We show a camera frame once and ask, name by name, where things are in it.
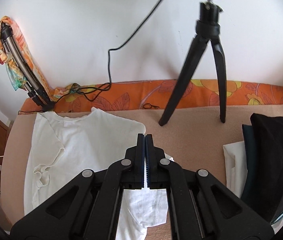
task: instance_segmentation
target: folded white cloth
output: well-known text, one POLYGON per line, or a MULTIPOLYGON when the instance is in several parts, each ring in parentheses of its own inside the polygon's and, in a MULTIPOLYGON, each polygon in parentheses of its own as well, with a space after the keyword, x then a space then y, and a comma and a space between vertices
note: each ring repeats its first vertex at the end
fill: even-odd
MULTIPOLYGON (((138 133, 146 131, 142 123, 91 110, 80 118, 37 114, 26 168, 25 215, 81 171, 98 172, 123 159, 138 133)), ((167 210, 165 190, 124 190, 116 239, 145 239, 147 227, 166 222, 167 210)))
POLYGON ((226 144, 223 145, 223 150, 226 168, 226 187, 240 198, 247 177, 245 143, 242 141, 226 144))

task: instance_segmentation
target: dark teal garment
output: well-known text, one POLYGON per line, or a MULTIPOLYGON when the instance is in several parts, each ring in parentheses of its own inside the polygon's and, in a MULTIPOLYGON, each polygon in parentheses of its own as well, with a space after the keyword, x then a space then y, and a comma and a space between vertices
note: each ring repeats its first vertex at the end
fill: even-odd
POLYGON ((249 197, 251 191, 253 191, 253 184, 256 179, 257 174, 257 145, 254 137, 254 130, 251 125, 242 125, 243 136, 245 142, 245 151, 246 151, 246 164, 247 164, 247 178, 244 186, 243 194, 241 196, 242 201, 246 204, 249 203, 249 197))

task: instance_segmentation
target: folded tripod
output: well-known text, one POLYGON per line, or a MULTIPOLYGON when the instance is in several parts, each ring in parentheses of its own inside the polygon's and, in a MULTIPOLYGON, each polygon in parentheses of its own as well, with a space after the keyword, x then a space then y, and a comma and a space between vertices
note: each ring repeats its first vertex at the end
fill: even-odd
POLYGON ((218 5, 213 4, 212 0, 207 0, 206 3, 200 3, 200 19, 196 24, 197 35, 192 41, 172 95, 162 117, 159 120, 160 126, 167 124, 176 109, 176 106, 181 100, 193 74, 195 73, 198 63, 203 56, 209 41, 213 47, 217 71, 220 120, 223 123, 226 121, 226 64, 224 51, 219 40, 220 26, 218 24, 218 17, 221 11, 222 9, 218 5))
POLYGON ((24 74, 27 82, 24 87, 28 91, 28 96, 38 105, 42 107, 42 111, 46 112, 54 108, 54 102, 50 100, 43 85, 34 75, 27 62, 22 57, 18 45, 15 42, 12 29, 9 25, 1 23, 0 39, 3 43, 5 53, 11 53, 13 60, 24 74))
POLYGON ((207 170, 183 169, 154 147, 152 135, 139 134, 125 159, 80 173, 18 221, 7 239, 115 239, 123 190, 144 187, 144 158, 147 186, 167 190, 173 240, 273 237, 272 227, 207 170))

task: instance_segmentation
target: white t-shirt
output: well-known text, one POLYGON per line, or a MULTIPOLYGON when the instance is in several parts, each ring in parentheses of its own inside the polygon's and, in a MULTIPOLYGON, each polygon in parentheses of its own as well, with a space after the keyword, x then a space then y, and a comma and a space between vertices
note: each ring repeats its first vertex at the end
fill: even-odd
MULTIPOLYGON (((136 146, 142 123, 92 108, 80 118, 55 112, 38 113, 24 185, 25 215, 39 206, 83 170, 107 169, 136 146)), ((124 190, 117 240, 144 240, 147 227, 166 222, 165 190, 124 190)))

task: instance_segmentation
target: black tripod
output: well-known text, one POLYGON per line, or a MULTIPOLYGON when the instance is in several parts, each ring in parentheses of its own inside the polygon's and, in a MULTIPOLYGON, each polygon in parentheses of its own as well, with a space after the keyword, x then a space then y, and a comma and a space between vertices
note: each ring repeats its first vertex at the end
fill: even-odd
POLYGON ((220 26, 218 24, 218 17, 221 11, 222 9, 218 5, 213 4, 211 0, 207 0, 206 3, 200 3, 200 19, 196 24, 197 35, 192 41, 173 93, 159 120, 160 126, 167 124, 169 121, 182 98, 209 41, 211 41, 213 47, 217 71, 220 120, 223 123, 226 121, 226 65, 224 51, 219 40, 220 26))

